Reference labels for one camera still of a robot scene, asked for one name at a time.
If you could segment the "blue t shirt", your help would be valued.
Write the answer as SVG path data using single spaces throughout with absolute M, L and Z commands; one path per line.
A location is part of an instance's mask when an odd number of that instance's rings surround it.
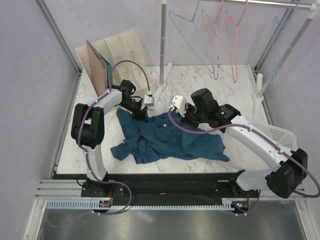
M 203 158 L 228 162 L 226 149 L 218 134 L 192 134 L 177 128 L 165 112 L 152 116 L 147 122 L 132 119 L 121 108 L 116 112 L 124 140 L 112 147 L 112 155 L 122 161 L 133 155 L 137 164 L 149 164 L 169 157 L 194 160 Z

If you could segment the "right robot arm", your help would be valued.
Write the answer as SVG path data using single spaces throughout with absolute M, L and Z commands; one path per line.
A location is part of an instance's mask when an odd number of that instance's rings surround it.
M 266 170 L 240 170 L 229 184 L 233 196 L 268 188 L 287 199 L 306 178 L 308 155 L 304 150 L 293 150 L 273 140 L 233 106 L 219 105 L 207 88 L 192 93 L 191 99 L 193 104 L 183 96 L 176 95 L 172 99 L 171 107 L 177 111 L 182 123 L 193 129 L 199 124 L 208 124 L 242 143 L 268 166 Z

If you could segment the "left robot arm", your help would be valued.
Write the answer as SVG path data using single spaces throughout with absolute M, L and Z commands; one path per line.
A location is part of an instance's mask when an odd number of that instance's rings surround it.
M 95 181 L 92 191 L 99 197 L 106 196 L 110 185 L 106 179 L 108 172 L 103 163 L 101 143 L 105 136 L 105 115 L 112 108 L 120 106 L 129 111 L 129 115 L 138 121 L 148 120 L 148 108 L 143 107 L 143 98 L 135 100 L 132 94 L 136 87 L 129 80 L 120 85 L 112 85 L 91 104 L 75 105 L 71 137 L 82 149 L 87 165 L 87 178 Z

